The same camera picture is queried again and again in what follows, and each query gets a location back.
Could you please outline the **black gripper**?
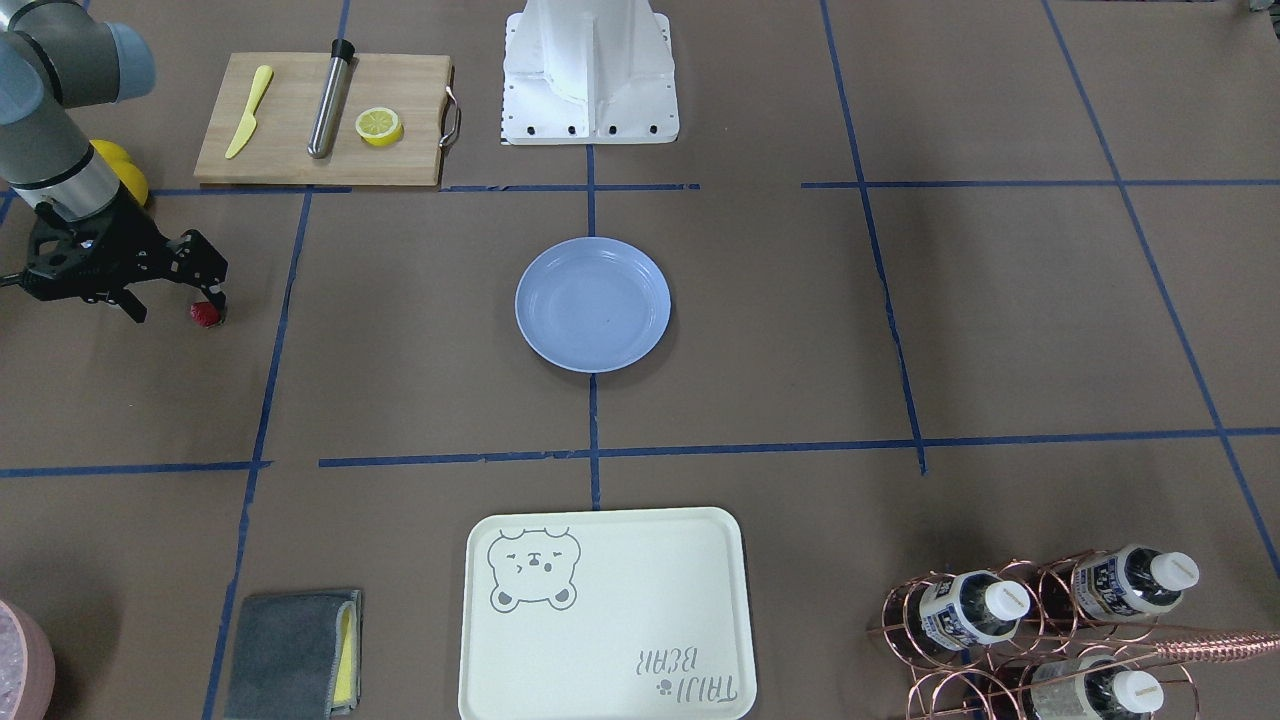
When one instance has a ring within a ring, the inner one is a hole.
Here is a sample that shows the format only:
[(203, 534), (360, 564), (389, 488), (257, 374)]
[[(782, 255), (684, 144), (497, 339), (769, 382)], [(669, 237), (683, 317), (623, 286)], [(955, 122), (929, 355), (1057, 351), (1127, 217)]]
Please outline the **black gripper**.
[(214, 313), (227, 311), (221, 283), (228, 260), (197, 229), (169, 240), (131, 195), (118, 195), (90, 217), (68, 220), (50, 201), (35, 205), (20, 287), (41, 301), (96, 297), (134, 323), (145, 323), (148, 309), (129, 284), (166, 279), (195, 287)]

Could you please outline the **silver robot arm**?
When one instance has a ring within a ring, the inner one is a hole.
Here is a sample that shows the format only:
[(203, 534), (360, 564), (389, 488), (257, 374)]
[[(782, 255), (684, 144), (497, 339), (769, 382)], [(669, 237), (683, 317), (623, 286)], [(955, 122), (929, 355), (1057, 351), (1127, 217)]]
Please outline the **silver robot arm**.
[(3, 4), (1, 173), (36, 214), (26, 264), (4, 286), (106, 304), (141, 323), (148, 311), (132, 286), (169, 281), (200, 292), (200, 325), (225, 320), (224, 256), (198, 231), (168, 238), (70, 117), (142, 97), (155, 82), (151, 49), (132, 27), (95, 20), (78, 1)]

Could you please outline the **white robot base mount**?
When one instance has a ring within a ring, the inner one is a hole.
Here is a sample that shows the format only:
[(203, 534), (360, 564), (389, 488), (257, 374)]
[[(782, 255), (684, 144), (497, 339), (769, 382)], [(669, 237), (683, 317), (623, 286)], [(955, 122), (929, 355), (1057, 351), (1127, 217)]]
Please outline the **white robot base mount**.
[(648, 1), (527, 1), (506, 18), (500, 142), (672, 143), (669, 18)]

